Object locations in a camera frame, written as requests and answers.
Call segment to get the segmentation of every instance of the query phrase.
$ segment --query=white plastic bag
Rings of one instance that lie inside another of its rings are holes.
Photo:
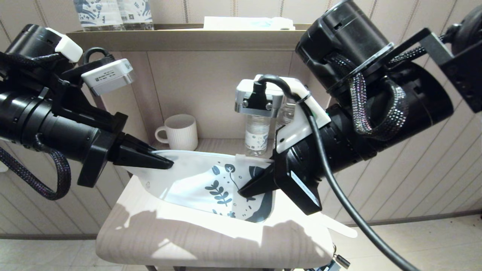
[[[264,221],[271,213],[273,192],[244,198],[237,191],[272,160],[185,150],[155,153],[173,161],[172,168],[125,167],[155,197],[250,222]]]

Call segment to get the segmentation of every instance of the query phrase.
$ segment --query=white plastic mount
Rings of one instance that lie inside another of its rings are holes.
[[[111,92],[135,80],[134,69],[127,58],[84,72],[81,77],[95,96]]]
[[[64,35],[50,27],[47,27],[47,30],[55,33],[59,37],[62,37],[55,47],[55,51],[65,56],[70,63],[78,62],[83,53],[82,48],[69,37],[67,37],[67,35]]]
[[[256,75],[254,80],[258,80],[261,74]],[[308,89],[296,78],[280,77],[283,79],[291,88],[291,91],[298,94],[302,99],[309,95]],[[269,85],[270,88],[278,88],[275,84]],[[311,109],[311,112],[316,118],[316,123],[318,128],[322,128],[331,122],[330,117],[326,114],[325,110],[316,102],[315,98],[312,96],[308,97],[305,101],[306,105]],[[309,126],[308,120],[301,110],[300,106],[297,104],[295,106],[295,117],[286,126],[283,126],[278,130],[276,134],[276,152],[282,153],[283,151],[289,149],[294,144],[298,143],[305,137],[312,133]]]

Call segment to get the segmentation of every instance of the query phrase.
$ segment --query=beige shelf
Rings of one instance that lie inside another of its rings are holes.
[[[169,149],[169,145],[157,142],[153,145],[156,149]],[[223,154],[244,154],[244,139],[223,139],[223,138],[199,138],[196,151],[215,152]],[[260,158],[269,159],[273,152],[273,140],[268,139],[268,149]]]
[[[82,49],[109,51],[293,51],[310,25],[288,31],[211,31],[200,24],[156,25],[160,30],[72,32]]]

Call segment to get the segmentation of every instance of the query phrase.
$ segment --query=tiled floor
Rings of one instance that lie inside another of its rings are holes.
[[[397,252],[423,271],[482,270],[480,216],[375,226]],[[337,253],[350,271],[398,270],[359,232],[356,239],[332,235]],[[160,267],[172,271],[171,267]],[[118,265],[95,255],[94,240],[0,240],[2,271],[146,271],[142,265]]]

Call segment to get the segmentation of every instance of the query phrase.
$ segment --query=water bottle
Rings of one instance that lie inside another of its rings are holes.
[[[153,30],[149,0],[117,0],[126,30]]]
[[[84,31],[125,30],[116,0],[74,0]]]
[[[259,156],[266,153],[268,146],[270,118],[246,115],[246,133],[244,144],[246,146],[246,155]]]
[[[275,131],[281,127],[290,123],[293,118],[295,118],[295,101],[290,98],[286,98],[286,103],[278,111],[278,116],[276,117]],[[276,148],[276,140],[273,141],[273,149]]]

